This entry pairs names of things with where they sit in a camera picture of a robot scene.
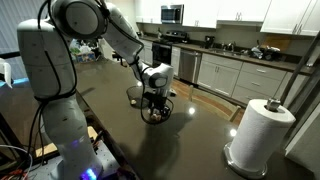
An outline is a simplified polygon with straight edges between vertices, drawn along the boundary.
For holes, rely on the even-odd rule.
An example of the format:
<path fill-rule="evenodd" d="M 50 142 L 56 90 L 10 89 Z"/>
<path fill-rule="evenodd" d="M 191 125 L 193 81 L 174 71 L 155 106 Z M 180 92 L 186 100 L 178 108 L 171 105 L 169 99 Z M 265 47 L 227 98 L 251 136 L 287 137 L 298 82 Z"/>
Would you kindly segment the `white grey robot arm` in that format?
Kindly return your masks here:
<path fill-rule="evenodd" d="M 20 56 L 39 103 L 36 115 L 61 157 L 48 180 L 99 180 L 105 171 L 93 148 L 87 120 L 78 103 L 79 72 L 71 55 L 72 40 L 103 38 L 122 56 L 134 77 L 149 91 L 141 113 L 148 124 L 165 122 L 172 113 L 167 105 L 173 68 L 162 63 L 152 67 L 140 54 L 144 49 L 122 11 L 108 0 L 44 0 L 39 16 L 17 27 Z"/>

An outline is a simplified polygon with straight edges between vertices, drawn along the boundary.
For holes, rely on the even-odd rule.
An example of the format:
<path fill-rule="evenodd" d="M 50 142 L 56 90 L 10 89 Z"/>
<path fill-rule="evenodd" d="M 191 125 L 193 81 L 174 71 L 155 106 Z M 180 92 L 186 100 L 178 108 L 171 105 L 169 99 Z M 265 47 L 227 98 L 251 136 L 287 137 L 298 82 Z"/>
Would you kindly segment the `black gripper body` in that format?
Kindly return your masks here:
<path fill-rule="evenodd" d="M 170 108 L 166 104 L 166 97 L 150 94 L 148 100 L 148 107 L 151 115 L 160 115 L 162 118 L 167 118 L 169 116 Z"/>

